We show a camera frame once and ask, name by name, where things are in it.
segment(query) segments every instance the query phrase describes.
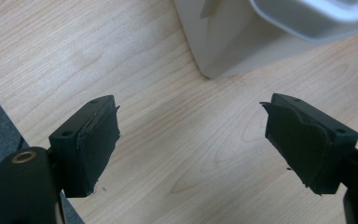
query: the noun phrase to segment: wooden surface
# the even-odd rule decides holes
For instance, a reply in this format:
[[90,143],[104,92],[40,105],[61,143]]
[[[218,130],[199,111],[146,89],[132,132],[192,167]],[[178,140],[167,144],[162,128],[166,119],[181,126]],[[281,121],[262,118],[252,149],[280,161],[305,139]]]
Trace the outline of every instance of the wooden surface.
[[306,189],[258,104],[293,95],[358,131],[358,36],[210,80],[172,0],[0,1],[0,104],[31,146],[114,94],[122,137],[86,223],[344,223],[341,187]]

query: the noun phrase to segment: plastic container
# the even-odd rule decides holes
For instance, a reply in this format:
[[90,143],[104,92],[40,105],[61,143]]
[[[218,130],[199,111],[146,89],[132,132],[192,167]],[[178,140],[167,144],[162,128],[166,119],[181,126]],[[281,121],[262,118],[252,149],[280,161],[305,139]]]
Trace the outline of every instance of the plastic container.
[[203,75],[246,73],[358,33],[358,0],[174,0]]

